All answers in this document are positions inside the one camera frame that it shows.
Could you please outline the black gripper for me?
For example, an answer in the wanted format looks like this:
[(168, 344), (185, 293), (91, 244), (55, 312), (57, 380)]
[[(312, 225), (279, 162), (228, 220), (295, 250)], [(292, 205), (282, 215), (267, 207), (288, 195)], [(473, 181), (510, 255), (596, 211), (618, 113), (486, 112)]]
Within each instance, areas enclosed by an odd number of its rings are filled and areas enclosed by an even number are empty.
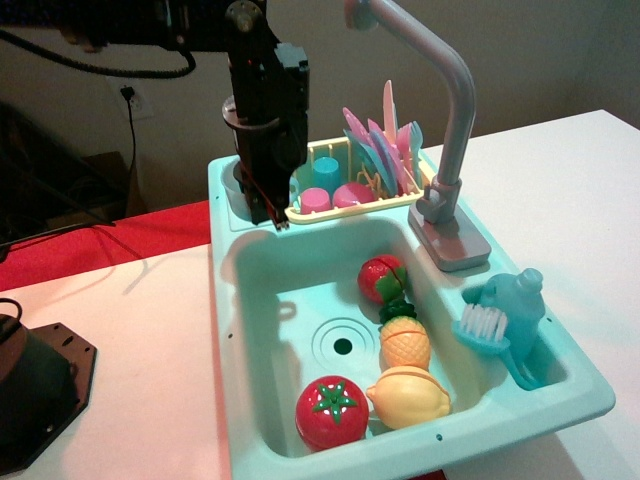
[(268, 198), (287, 198), (292, 173), (306, 161), (309, 62), (303, 48), (269, 31), (236, 33), (228, 42), (233, 89), (225, 121), (235, 130), (254, 225), (289, 228), (285, 210)]

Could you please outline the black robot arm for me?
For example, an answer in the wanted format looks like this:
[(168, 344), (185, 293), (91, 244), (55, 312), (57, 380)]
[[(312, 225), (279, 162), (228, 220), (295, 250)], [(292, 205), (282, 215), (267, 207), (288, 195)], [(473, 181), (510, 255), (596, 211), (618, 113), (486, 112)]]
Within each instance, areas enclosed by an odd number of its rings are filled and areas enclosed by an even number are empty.
[[(10, 28), (48, 28), (84, 51), (157, 46), (187, 62), (177, 70), (119, 70), (64, 57)], [(240, 158), (236, 178), (250, 220), (289, 226), (290, 178), (307, 159), (310, 67), (304, 50), (280, 41), (264, 1), (4, 1), (1, 38), (44, 59), (120, 78), (176, 79), (196, 68), (196, 52), (224, 52), (233, 94), (222, 115)]]

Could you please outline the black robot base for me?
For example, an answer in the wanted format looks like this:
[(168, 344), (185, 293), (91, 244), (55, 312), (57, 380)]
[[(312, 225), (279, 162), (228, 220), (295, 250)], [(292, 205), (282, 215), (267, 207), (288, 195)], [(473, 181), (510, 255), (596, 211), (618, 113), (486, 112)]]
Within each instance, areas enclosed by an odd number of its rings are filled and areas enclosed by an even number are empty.
[(1, 306), (1, 474), (28, 468), (88, 406), (97, 349), (62, 323), (29, 329)]

